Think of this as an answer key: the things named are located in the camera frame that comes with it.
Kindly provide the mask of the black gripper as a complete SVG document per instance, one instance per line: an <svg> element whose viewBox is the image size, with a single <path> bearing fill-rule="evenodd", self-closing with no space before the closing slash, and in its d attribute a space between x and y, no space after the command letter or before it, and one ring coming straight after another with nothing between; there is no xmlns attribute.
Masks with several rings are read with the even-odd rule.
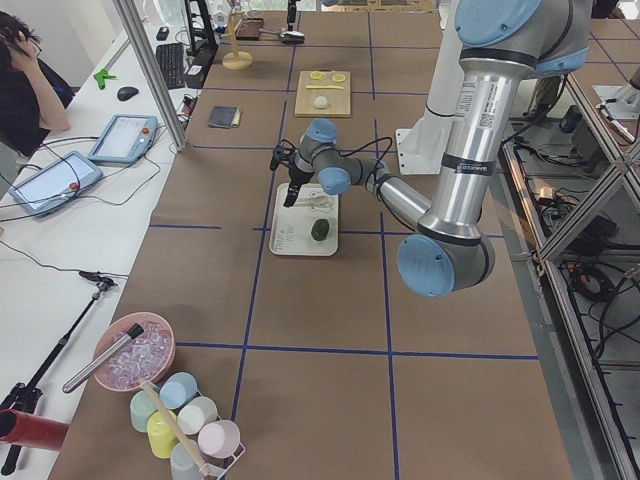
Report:
<svg viewBox="0 0 640 480"><path fill-rule="evenodd" d="M289 18L295 18L297 15L297 0L288 0L287 15Z"/></svg>
<svg viewBox="0 0 640 480"><path fill-rule="evenodd" d="M302 185L311 181L315 171L312 165L305 160L299 153L294 153L289 160L289 177L290 184L287 187L286 196L283 206L285 208L293 207L298 199Z"/></svg>

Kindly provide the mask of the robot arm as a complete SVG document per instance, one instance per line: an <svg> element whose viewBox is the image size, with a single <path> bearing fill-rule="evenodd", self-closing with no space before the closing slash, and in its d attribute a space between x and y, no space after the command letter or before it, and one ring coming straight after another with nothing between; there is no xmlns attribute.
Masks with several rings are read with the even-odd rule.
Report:
<svg viewBox="0 0 640 480"><path fill-rule="evenodd" d="M298 147L273 150L270 169L289 171L285 206L295 204L312 178L328 195L362 186L414 231L401 243L396 261L410 290L438 297L483 282L495 254L478 222L517 88L525 79L583 65L591 10L589 1L459 2L448 26L462 43L463 79L433 199L380 160L341 155L336 126L319 118Z"/></svg>

